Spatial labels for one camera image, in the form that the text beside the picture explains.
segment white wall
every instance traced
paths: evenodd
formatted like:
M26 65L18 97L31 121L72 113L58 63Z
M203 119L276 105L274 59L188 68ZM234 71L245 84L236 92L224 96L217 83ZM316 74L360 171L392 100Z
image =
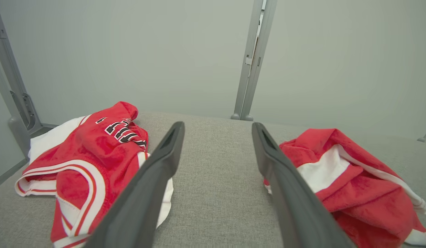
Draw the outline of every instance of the white wall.
M0 0L43 123L117 101L139 111L230 118L253 3L248 0Z
M22 161L22 154L7 122L11 115L0 94L0 176Z
M426 0L279 0L255 121L426 133Z

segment gray cushion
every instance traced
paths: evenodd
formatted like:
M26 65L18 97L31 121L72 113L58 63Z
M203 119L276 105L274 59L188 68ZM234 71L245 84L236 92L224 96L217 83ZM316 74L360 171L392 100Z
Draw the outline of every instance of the gray cushion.
M173 178L172 209L155 232L155 245L280 246L271 197L262 185L251 122L167 113L140 113L150 151L169 127L184 121L186 135ZM277 143L305 127L265 125ZM426 200L426 144L406 138L346 133L389 165ZM22 170L0 186L0 245L50 247L54 199L20 197L13 188ZM426 216L420 217L426 226Z

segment basketball jersey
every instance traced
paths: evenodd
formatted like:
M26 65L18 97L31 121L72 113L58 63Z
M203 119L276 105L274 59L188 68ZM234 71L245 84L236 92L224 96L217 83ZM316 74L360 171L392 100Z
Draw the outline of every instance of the basketball jersey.
M56 196L55 247L84 245L147 159L147 132L132 122L137 115L136 107L118 102L31 140L30 164L15 189L20 196ZM172 192L170 179L158 225L169 213Z

